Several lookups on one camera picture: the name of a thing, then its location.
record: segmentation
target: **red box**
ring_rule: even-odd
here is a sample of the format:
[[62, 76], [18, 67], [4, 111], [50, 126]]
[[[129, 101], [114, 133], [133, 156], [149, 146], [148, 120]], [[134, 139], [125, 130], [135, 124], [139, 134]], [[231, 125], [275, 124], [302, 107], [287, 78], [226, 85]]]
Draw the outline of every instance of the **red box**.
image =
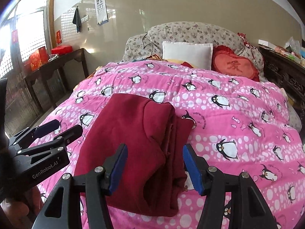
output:
[[46, 64], [49, 60], [49, 55], [45, 46], [38, 48], [35, 52], [33, 52], [29, 57], [31, 63], [32, 71], [38, 69], [43, 64]]
[[51, 53], [52, 54], [63, 55], [63, 54], [66, 54], [66, 53], [70, 53], [72, 51], [73, 51], [72, 46], [70, 46], [70, 45], [60, 45], [60, 46], [57, 46], [57, 47], [53, 48], [51, 50]]

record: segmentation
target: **poster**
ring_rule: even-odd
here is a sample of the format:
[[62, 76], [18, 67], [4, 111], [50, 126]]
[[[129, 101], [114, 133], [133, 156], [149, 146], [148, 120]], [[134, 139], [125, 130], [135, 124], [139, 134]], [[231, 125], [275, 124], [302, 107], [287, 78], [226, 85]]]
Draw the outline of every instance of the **poster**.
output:
[[97, 24], [102, 25], [108, 22], [108, 15], [105, 0], [94, 0], [96, 7]]

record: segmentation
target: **red cloth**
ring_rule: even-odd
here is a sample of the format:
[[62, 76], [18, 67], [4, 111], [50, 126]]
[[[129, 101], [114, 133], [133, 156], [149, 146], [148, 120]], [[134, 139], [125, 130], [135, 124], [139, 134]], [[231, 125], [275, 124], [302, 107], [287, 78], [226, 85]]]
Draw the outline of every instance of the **red cloth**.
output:
[[107, 204], [147, 216], [172, 217], [186, 174], [182, 147], [193, 121], [175, 115], [170, 103], [131, 94], [113, 94], [80, 150], [74, 175], [103, 164], [121, 143], [128, 158], [118, 189]]
[[225, 75], [247, 77], [259, 81], [258, 70], [252, 62], [246, 57], [237, 56], [233, 50], [224, 45], [213, 50], [212, 70]]

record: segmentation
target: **dark towel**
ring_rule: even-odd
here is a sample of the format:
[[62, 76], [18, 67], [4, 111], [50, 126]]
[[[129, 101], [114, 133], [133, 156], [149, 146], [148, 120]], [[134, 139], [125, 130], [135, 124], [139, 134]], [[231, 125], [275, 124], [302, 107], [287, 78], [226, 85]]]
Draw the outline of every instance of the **dark towel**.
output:
[[77, 30], [77, 32], [79, 32], [80, 27], [81, 27], [81, 19], [80, 19], [80, 16], [79, 16], [78, 7], [76, 7], [76, 9], [75, 9], [75, 13], [74, 13], [72, 23], [76, 25], [76, 30]]
[[125, 143], [126, 166], [107, 204], [132, 213], [172, 217], [178, 213], [177, 196], [187, 177], [182, 147], [192, 126], [193, 121], [176, 116], [168, 102], [113, 94], [86, 136], [74, 175], [100, 166]]

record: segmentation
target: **wooden table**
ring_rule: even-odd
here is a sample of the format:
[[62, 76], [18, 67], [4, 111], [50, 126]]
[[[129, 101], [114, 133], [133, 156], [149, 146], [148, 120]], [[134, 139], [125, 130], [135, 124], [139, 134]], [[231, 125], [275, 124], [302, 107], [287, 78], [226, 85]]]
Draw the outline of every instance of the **wooden table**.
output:
[[27, 75], [24, 78], [27, 88], [29, 89], [29, 92], [30, 92], [32, 98], [37, 103], [38, 108], [41, 112], [43, 112], [43, 109], [34, 92], [34, 89], [33, 89], [34, 83], [36, 82], [37, 79], [39, 79], [42, 82], [42, 84], [45, 88], [45, 91], [47, 92], [48, 97], [50, 99], [50, 103], [51, 103], [52, 107], [55, 109], [57, 106], [53, 99], [51, 90], [48, 86], [47, 80], [49, 80], [53, 76], [53, 73], [55, 70], [58, 70], [59, 76], [63, 82], [63, 86], [64, 86], [65, 90], [69, 91], [69, 85], [67, 82], [65, 72], [63, 70], [63, 66], [72, 59], [76, 60], [77, 62], [82, 63], [83, 73], [85, 74], [85, 78], [87, 78], [89, 74], [88, 74], [86, 58], [85, 58], [85, 54], [84, 54], [84, 48], [67, 53], [65, 55], [61, 55], [59, 58], [54, 59], [53, 61], [44, 64], [39, 69], [33, 71], [32, 73], [30, 73], [29, 75]]

